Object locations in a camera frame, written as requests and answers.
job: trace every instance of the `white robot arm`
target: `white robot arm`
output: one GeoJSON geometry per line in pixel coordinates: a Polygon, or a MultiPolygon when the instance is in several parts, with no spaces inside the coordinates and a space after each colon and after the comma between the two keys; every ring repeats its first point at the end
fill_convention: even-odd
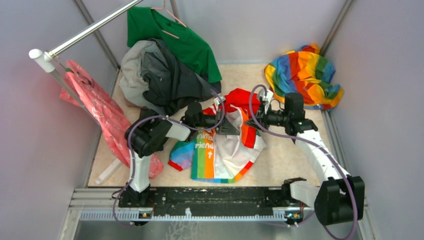
{"type": "Polygon", "coordinates": [[[262,90],[257,98],[261,105],[253,119],[247,124],[260,130],[269,126],[285,128],[289,136],[296,136],[293,142],[298,146],[312,166],[320,186],[314,186],[303,178],[293,178],[284,181],[283,192],[287,198],[301,201],[314,208],[319,222],[326,226],[349,222],[353,219],[352,202],[343,180],[346,176],[357,205],[358,219],[362,219],[364,211],[365,185],[360,176],[352,177],[337,161],[325,146],[318,128],[314,122],[305,118],[304,99],[299,93],[285,95],[284,109],[272,110],[273,92],[262,90]]]}
{"type": "MultiPolygon", "coordinates": [[[[280,110],[272,110],[270,102],[273,94],[268,93],[266,95],[267,97],[265,96],[265,91],[261,91],[258,94],[261,104],[256,113],[256,120],[265,129],[268,129],[271,125],[280,126],[285,128],[287,135],[296,136],[298,139],[302,138],[303,140],[294,139],[293,143],[304,152],[320,183],[320,186],[314,186],[300,177],[286,179],[281,191],[284,198],[290,201],[301,201],[314,208],[319,222],[324,226],[350,222],[353,219],[353,207],[347,186],[342,179],[343,174],[352,188],[357,205],[358,219],[362,219],[365,197],[364,182],[359,176],[350,176],[345,169],[335,162],[341,169],[341,172],[339,172],[329,159],[329,156],[332,155],[325,147],[318,128],[313,121],[305,118],[302,95],[298,93],[286,94],[284,109],[280,110]]],[[[153,115],[157,115],[157,113],[145,111],[144,115],[140,116],[139,121],[153,115]]],[[[218,134],[240,134],[236,128],[229,124],[225,117],[224,119],[217,127],[218,134]]],[[[193,105],[188,106],[188,110],[181,121],[191,127],[208,128],[215,126],[218,122],[218,117],[203,115],[200,104],[193,103],[193,105]]],[[[248,120],[246,124],[262,129],[256,125],[253,119],[248,120]]],[[[192,138],[194,133],[187,127],[166,119],[147,121],[139,125],[133,132],[131,139],[128,140],[131,141],[131,145],[136,152],[135,165],[131,164],[131,172],[135,168],[135,173],[133,179],[130,177],[132,181],[128,189],[129,195],[132,198],[136,198],[135,200],[138,202],[145,201],[147,198],[145,195],[147,195],[150,185],[148,176],[151,155],[156,151],[162,150],[161,147],[168,138],[185,141],[192,138]]]]}

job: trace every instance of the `pink plastic bag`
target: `pink plastic bag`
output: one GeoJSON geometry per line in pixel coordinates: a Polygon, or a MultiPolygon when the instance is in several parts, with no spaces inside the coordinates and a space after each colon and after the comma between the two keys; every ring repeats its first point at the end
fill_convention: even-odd
{"type": "MultiPolygon", "coordinates": [[[[115,100],[78,63],[68,60],[66,65],[73,72],[66,73],[65,82],[78,93],[85,107],[99,122],[112,154],[129,167],[130,152],[124,134],[131,123],[125,118],[124,112],[115,100]]],[[[60,93],[60,98],[80,106],[64,89],[60,93]]],[[[156,177],[163,168],[160,159],[153,155],[150,161],[149,177],[156,177]]]]}

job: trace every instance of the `rainbow cloth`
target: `rainbow cloth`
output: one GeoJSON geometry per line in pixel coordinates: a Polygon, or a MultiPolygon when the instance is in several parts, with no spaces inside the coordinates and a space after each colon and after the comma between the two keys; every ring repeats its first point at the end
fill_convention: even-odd
{"type": "Polygon", "coordinates": [[[316,44],[305,45],[270,62],[264,73],[274,98],[284,103],[287,93],[300,93],[306,109],[334,108],[344,91],[339,85],[330,84],[336,70],[319,53],[316,44]]]}
{"type": "Polygon", "coordinates": [[[202,182],[232,184],[252,167],[266,147],[262,137],[249,133],[244,124],[248,115],[241,107],[226,114],[240,135],[218,135],[215,130],[199,132],[191,142],[179,141],[172,149],[168,164],[177,170],[191,166],[191,179],[202,182]]]}

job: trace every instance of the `pink hanger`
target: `pink hanger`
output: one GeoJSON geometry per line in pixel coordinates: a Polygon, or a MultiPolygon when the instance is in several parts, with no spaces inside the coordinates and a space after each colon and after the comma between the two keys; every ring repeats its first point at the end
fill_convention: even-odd
{"type": "MultiPolygon", "coordinates": [[[[174,16],[173,14],[172,14],[172,12],[170,12],[169,10],[168,10],[168,8],[167,8],[167,0],[163,0],[163,7],[152,7],[151,9],[155,9],[155,10],[166,10],[175,20],[177,20],[181,25],[183,25],[185,28],[187,28],[187,26],[181,21],[181,20],[179,20],[176,16],[174,16]]],[[[162,30],[164,33],[166,33],[166,34],[168,34],[168,35],[170,35],[170,36],[172,36],[172,37],[174,37],[174,38],[176,38],[176,39],[179,39],[179,37],[178,36],[175,36],[174,34],[172,34],[172,33],[169,33],[169,32],[167,32],[167,31],[165,31],[165,30],[162,30]]]]}

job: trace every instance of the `gray wall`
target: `gray wall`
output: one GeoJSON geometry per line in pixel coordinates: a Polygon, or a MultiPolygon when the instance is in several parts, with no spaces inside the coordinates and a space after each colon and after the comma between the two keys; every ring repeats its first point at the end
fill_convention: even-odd
{"type": "MultiPolygon", "coordinates": [[[[95,20],[130,0],[84,0],[95,20]]],[[[212,47],[220,63],[266,63],[301,45],[322,45],[344,0],[177,0],[180,19],[212,47]]],[[[162,0],[140,6],[161,7],[162,0]]],[[[127,48],[126,14],[101,29],[120,62],[127,48]]]]}
{"type": "MultiPolygon", "coordinates": [[[[331,225],[345,237],[352,223],[331,225]]],[[[332,240],[315,216],[299,228],[257,221],[152,221],[143,227],[123,227],[113,221],[80,221],[75,240],[332,240]]],[[[361,240],[356,233],[351,240],[361,240]]]]}
{"type": "Polygon", "coordinates": [[[331,115],[381,239],[422,239],[424,1],[358,0],[330,46],[331,115]]]}
{"type": "MultiPolygon", "coordinates": [[[[0,239],[57,239],[73,189],[90,169],[97,124],[59,99],[60,87],[29,56],[86,27],[70,0],[1,1],[0,239]]],[[[115,72],[93,37],[62,54],[104,87],[115,72]]]]}

